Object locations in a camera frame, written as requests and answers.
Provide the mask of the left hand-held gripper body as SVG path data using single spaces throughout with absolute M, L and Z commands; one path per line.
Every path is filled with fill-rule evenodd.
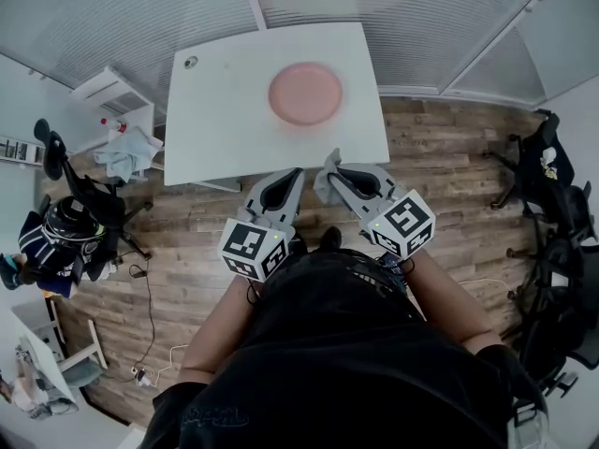
M 248 201 L 226 220 L 217 253 L 233 273 L 265 282 L 291 255 L 297 215 L 297 204 L 268 211 L 258 201 Z

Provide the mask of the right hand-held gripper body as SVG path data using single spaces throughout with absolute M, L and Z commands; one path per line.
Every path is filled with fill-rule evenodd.
M 372 244 L 398 258 L 410 258 L 434 236 L 435 215 L 416 190 L 410 190 L 366 224 Z

